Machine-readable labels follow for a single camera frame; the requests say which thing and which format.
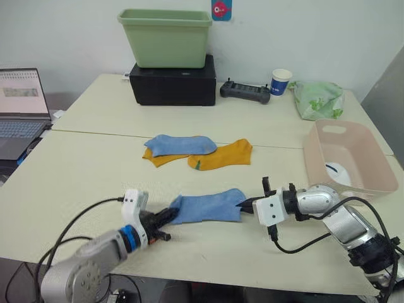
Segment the laptop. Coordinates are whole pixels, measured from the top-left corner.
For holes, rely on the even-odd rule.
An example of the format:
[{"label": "laptop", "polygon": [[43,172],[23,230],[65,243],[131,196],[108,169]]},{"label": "laptop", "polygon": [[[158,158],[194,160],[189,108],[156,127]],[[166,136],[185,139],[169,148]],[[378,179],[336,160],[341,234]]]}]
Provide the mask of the laptop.
[{"label": "laptop", "polygon": [[0,160],[17,160],[50,124],[38,70],[0,69]]}]

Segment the basket handle hole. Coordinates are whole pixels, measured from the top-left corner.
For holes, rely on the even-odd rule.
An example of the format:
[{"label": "basket handle hole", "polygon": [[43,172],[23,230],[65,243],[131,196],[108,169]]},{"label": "basket handle hole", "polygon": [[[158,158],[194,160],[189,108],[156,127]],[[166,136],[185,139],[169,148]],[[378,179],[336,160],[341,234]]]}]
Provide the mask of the basket handle hole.
[{"label": "basket handle hole", "polygon": [[327,126],[323,127],[324,133],[343,134],[345,131],[347,131],[347,128],[345,128],[343,126],[327,125]]}]

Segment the cable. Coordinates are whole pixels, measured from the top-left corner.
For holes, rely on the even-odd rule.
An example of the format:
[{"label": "cable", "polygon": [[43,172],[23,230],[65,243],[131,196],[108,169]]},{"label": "cable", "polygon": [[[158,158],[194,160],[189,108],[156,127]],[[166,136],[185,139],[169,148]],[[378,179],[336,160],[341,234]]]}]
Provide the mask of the cable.
[{"label": "cable", "polygon": [[24,262],[24,266],[25,266],[25,268],[28,270],[28,272],[30,273],[30,276],[33,278],[33,273],[32,273],[32,271],[31,271],[31,268],[28,266],[28,263],[27,263],[27,262]]},{"label": "cable", "polygon": [[97,203],[92,204],[91,206],[87,207],[85,210],[83,210],[81,213],[79,213],[78,215],[76,215],[72,221],[70,221],[70,223],[64,228],[64,230],[62,231],[61,235],[59,236],[59,238],[57,238],[57,241],[52,249],[52,252],[50,253],[48,262],[46,264],[46,271],[49,270],[49,268],[51,268],[51,264],[53,261],[53,258],[55,256],[56,250],[59,247],[60,243],[62,242],[63,237],[68,233],[70,227],[72,227],[72,225],[75,223],[75,221],[77,221],[81,216],[83,216],[86,212],[92,210],[93,208],[95,208],[98,205],[104,204],[106,202],[111,202],[111,201],[123,201],[123,198],[109,198],[109,199],[105,199],[102,201],[99,201]]},{"label": "cable", "polygon": [[102,301],[104,301],[104,300],[107,298],[107,296],[108,296],[109,293],[110,293],[110,288],[111,288],[112,281],[111,281],[111,276],[110,276],[110,275],[107,275],[107,277],[108,277],[108,287],[107,287],[107,291],[106,291],[105,294],[102,296],[102,298],[101,298],[100,300],[96,301],[95,303],[101,303]]},{"label": "cable", "polygon": [[8,289],[10,288],[11,282],[14,280],[14,278],[15,278],[16,275],[17,275],[17,273],[20,271],[20,269],[23,268],[24,265],[28,268],[27,262],[22,262],[22,263],[17,267],[17,269],[15,270],[15,272],[13,273],[13,275],[11,276],[10,280],[9,280],[8,283],[7,283],[6,291],[5,291],[5,293],[4,293],[4,298],[6,299],[6,302],[7,302],[7,303],[10,303],[10,301],[8,300]]},{"label": "cable", "polygon": [[[74,240],[89,240],[89,241],[90,241],[90,240],[92,240],[92,238],[90,238],[90,237],[85,237],[85,236],[72,237],[72,238],[68,238],[68,239],[66,239],[66,240],[63,240],[63,241],[59,244],[59,246],[65,244],[65,243],[74,241]],[[51,252],[52,252],[53,249],[54,249],[54,247],[52,247],[51,249],[49,249],[49,250],[41,257],[41,259],[39,260],[37,266],[35,267],[35,273],[34,273],[34,278],[33,278],[34,282],[33,282],[33,283],[34,283],[34,287],[35,287],[35,302],[37,302],[37,303],[38,303],[38,302],[41,302],[41,299],[40,299],[40,285],[39,285],[39,271],[40,271],[40,267],[42,266],[42,263],[45,261],[46,257],[51,254]]]},{"label": "cable", "polygon": [[296,253],[301,252],[303,249],[306,249],[306,248],[308,248],[309,246],[312,246],[313,244],[315,244],[315,243],[317,243],[317,242],[319,242],[319,241],[321,241],[321,240],[323,240],[323,239],[329,237],[330,235],[331,235],[330,233],[324,234],[324,235],[322,235],[322,236],[320,236],[320,237],[318,237],[318,238],[316,238],[316,239],[314,239],[314,240],[308,242],[307,244],[304,244],[303,246],[301,246],[301,247],[299,247],[299,248],[297,248],[297,249],[293,249],[293,250],[291,250],[291,251],[289,251],[289,250],[287,250],[287,249],[284,249],[281,245],[279,245],[279,242],[278,242],[278,241],[273,241],[273,242],[275,243],[276,247],[277,247],[281,252],[283,252],[283,253],[285,253],[285,254],[296,254]]},{"label": "cable", "polygon": [[404,256],[404,250],[402,249],[402,248],[400,248],[398,245],[396,245],[396,244],[393,244],[394,245],[394,248],[397,250],[397,251],[399,251],[403,256]]},{"label": "cable", "polygon": [[110,276],[123,276],[124,278],[127,278],[136,287],[136,290],[138,291],[138,295],[139,295],[139,303],[141,303],[141,295],[140,295],[139,287],[131,277],[126,276],[126,275],[120,275],[118,273],[110,273],[109,275]]},{"label": "cable", "polygon": [[381,292],[381,298],[382,298],[382,303],[386,303],[389,299],[389,296],[391,295],[391,293],[393,292],[394,286],[395,286],[395,280],[397,278],[397,271],[398,271],[398,256],[395,253],[395,249],[396,247],[394,246],[394,244],[392,243],[390,236],[387,232],[386,226],[384,225],[384,222],[382,220],[382,218],[380,217],[379,213],[376,211],[376,209],[365,199],[362,199],[360,197],[347,197],[344,200],[340,201],[338,204],[336,204],[335,206],[331,207],[328,211],[326,211],[324,214],[322,214],[320,217],[316,217],[313,215],[309,215],[308,217],[311,219],[315,219],[315,220],[322,220],[325,217],[327,217],[329,214],[331,214],[333,211],[335,211],[337,208],[341,207],[342,205],[344,205],[346,202],[349,202],[351,200],[356,200],[356,201],[360,201],[363,204],[365,204],[374,214],[374,216],[376,217],[377,221],[379,222],[379,225],[381,227],[381,230],[383,231],[384,237],[386,238],[388,244],[390,245],[390,249],[391,249],[391,253],[393,254],[393,271],[391,272],[391,278],[389,281],[389,286],[387,288],[387,291],[385,291],[384,293]]}]

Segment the green plastic basket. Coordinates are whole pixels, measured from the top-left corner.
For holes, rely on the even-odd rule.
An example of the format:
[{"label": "green plastic basket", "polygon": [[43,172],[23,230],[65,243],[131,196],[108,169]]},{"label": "green plastic basket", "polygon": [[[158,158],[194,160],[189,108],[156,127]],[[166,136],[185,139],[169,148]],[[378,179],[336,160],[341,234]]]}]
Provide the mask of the green plastic basket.
[{"label": "green plastic basket", "polygon": [[125,9],[118,16],[141,68],[203,68],[210,15],[204,11]]}]

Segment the remote controller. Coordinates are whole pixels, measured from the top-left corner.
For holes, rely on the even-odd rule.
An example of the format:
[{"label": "remote controller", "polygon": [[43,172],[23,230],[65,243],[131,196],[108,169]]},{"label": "remote controller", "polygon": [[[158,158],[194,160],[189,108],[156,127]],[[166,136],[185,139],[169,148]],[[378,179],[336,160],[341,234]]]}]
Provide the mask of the remote controller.
[{"label": "remote controller", "polygon": [[261,102],[262,104],[267,104],[270,101],[271,97],[268,84],[266,86],[261,87],[243,85],[235,83],[234,81],[230,81],[230,78],[220,88],[220,95],[225,98],[235,97],[252,101],[258,101]]}]

